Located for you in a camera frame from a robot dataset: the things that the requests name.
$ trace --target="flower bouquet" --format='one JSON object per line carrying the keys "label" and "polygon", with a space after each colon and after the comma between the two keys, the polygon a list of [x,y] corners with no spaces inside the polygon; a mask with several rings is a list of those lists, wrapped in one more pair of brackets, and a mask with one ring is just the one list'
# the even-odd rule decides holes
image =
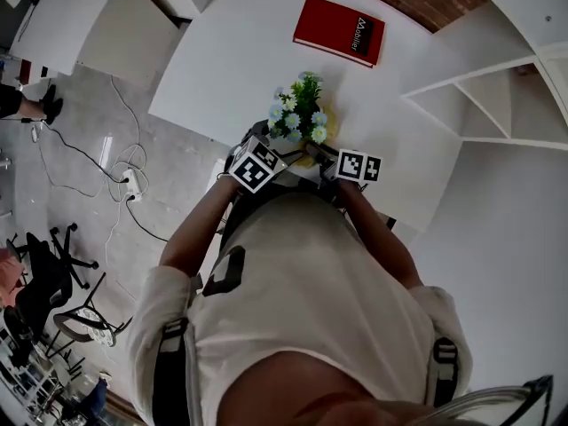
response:
{"label": "flower bouquet", "polygon": [[282,87],[274,92],[278,103],[270,108],[270,136],[290,142],[311,140],[321,144],[327,138],[327,115],[317,103],[322,80],[309,71],[298,78],[290,87],[290,93],[284,93]]}

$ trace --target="white t-shirt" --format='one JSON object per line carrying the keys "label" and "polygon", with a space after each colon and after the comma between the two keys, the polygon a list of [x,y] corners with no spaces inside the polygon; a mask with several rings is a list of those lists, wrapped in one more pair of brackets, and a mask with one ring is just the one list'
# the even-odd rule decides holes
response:
{"label": "white t-shirt", "polygon": [[309,194],[257,210],[219,255],[209,295],[185,312],[188,292],[182,272],[154,268],[130,327],[132,402],[149,424],[160,330],[184,313],[193,324],[206,426],[216,424],[229,386],[279,351],[321,359],[378,399],[422,403],[434,324],[458,347],[456,395],[469,381],[471,356],[452,297],[440,288],[406,290],[337,210]]}

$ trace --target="artificial flower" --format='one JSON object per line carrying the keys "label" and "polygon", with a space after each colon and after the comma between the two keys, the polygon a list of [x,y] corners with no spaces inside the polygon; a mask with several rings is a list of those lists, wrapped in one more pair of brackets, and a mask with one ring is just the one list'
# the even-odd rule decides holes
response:
{"label": "artificial flower", "polygon": [[296,108],[296,98],[287,99],[284,103],[284,110],[289,110],[292,112]]}
{"label": "artificial flower", "polygon": [[269,116],[271,120],[277,122],[280,118],[282,118],[282,106],[279,104],[273,104],[270,108]]}
{"label": "artificial flower", "polygon": [[280,137],[280,130],[278,128],[276,128],[276,126],[273,126],[272,128],[270,128],[270,131],[268,132],[268,134],[270,135],[271,138],[279,138]]}
{"label": "artificial flower", "polygon": [[286,126],[288,126],[291,130],[295,130],[300,124],[300,115],[290,114],[286,117],[286,120],[284,120],[284,122],[286,123]]}
{"label": "artificial flower", "polygon": [[327,138],[327,131],[324,126],[316,126],[312,131],[312,140],[316,144],[321,144]]}
{"label": "artificial flower", "polygon": [[312,123],[316,123],[318,125],[323,125],[327,123],[327,115],[323,112],[314,112],[312,114]]}
{"label": "artificial flower", "polygon": [[312,71],[304,71],[303,73],[300,73],[300,75],[298,76],[298,79],[300,79],[302,81],[306,77],[312,77],[312,76],[314,76]]}
{"label": "artificial flower", "polygon": [[280,95],[284,92],[284,87],[278,87],[275,91],[274,91],[274,99],[279,99]]}
{"label": "artificial flower", "polygon": [[290,142],[298,142],[302,138],[302,133],[299,130],[292,130],[288,134],[287,139]]}

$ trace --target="power strip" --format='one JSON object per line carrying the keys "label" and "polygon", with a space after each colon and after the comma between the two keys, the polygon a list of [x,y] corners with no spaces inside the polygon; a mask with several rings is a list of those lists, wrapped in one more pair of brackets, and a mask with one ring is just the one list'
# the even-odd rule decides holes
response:
{"label": "power strip", "polygon": [[134,196],[134,202],[138,202],[142,200],[142,190],[140,189],[140,183],[136,177],[136,172],[134,169],[126,169],[122,174],[124,178],[128,179],[128,183],[126,183],[126,188],[128,189],[128,196]]}

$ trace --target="green leaves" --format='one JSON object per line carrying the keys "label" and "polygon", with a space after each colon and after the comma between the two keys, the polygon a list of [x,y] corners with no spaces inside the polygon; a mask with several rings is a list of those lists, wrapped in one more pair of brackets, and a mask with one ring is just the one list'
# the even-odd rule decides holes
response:
{"label": "green leaves", "polygon": [[[275,127],[280,130],[280,135],[286,137],[290,133],[290,129],[286,126],[286,117],[292,112],[300,116],[300,125],[298,130],[302,133],[302,138],[309,138],[313,129],[317,126],[312,123],[312,115],[318,112],[317,100],[320,98],[321,87],[318,77],[314,75],[307,75],[301,82],[295,81],[290,87],[292,95],[296,98],[296,107],[294,111],[285,110],[282,117],[275,123]],[[291,97],[287,94],[280,93],[279,98],[282,102],[286,102]]]}

